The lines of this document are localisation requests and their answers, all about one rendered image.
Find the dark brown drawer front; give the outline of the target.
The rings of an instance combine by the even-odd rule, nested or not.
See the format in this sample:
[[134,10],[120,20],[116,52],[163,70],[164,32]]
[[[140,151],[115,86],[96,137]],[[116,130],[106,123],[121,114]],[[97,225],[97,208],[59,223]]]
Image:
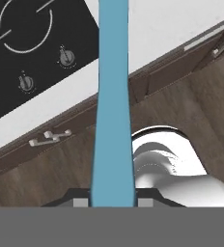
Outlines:
[[97,96],[90,96],[57,117],[10,142],[0,149],[0,174],[10,171],[53,147],[53,144],[31,147],[30,140],[37,139],[42,142],[43,134],[46,131],[61,134],[70,130],[72,134],[76,134],[96,122],[96,112]]
[[149,96],[166,86],[184,78],[188,74],[204,68],[217,59],[212,51],[224,41],[224,32],[204,41],[203,43],[186,51],[179,59],[167,64],[150,74],[149,87],[146,95]]

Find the brown wooden cupboard door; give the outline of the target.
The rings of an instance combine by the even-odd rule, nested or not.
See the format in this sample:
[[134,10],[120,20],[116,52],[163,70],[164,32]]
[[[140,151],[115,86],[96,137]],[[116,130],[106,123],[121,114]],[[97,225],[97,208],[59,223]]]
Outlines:
[[0,206],[42,206],[69,188],[89,188],[95,141],[91,126],[0,176]]
[[133,106],[132,129],[148,125],[181,130],[207,171],[224,182],[224,57]]

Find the white rounded object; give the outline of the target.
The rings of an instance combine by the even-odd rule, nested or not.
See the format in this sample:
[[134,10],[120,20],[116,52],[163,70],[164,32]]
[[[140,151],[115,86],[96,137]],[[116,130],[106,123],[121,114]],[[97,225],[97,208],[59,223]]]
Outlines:
[[224,207],[224,182],[207,171],[186,134],[152,125],[135,131],[131,140],[136,189],[155,189],[180,206]]

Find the dark grey hob knob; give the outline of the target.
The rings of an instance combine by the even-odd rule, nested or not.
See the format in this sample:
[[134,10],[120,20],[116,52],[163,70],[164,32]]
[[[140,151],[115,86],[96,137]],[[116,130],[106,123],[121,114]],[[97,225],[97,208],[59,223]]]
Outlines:
[[35,81],[34,79],[25,74],[25,73],[21,73],[18,77],[18,88],[25,94],[31,94],[34,89],[35,89]]
[[74,53],[61,46],[58,64],[64,69],[73,68],[76,65]]

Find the black hob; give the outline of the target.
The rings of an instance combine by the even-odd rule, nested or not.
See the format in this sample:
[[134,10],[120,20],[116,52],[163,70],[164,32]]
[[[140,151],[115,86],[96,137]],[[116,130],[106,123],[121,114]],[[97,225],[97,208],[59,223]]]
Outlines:
[[[59,64],[60,47],[76,65]],[[0,119],[98,58],[98,26],[85,0],[0,0]],[[21,73],[35,89],[18,88]]]

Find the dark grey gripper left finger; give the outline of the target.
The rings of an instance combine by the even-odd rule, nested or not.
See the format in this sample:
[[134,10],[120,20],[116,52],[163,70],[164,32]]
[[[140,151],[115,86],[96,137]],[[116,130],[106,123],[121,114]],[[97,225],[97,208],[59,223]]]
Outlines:
[[89,207],[90,189],[89,188],[70,188],[61,198],[49,202],[43,207],[70,206],[70,207]]

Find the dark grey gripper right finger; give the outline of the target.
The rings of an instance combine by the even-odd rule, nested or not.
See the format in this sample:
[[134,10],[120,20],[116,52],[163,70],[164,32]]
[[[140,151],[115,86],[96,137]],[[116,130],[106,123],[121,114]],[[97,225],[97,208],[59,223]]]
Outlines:
[[135,205],[138,207],[175,206],[183,207],[182,204],[164,198],[156,188],[137,188]]

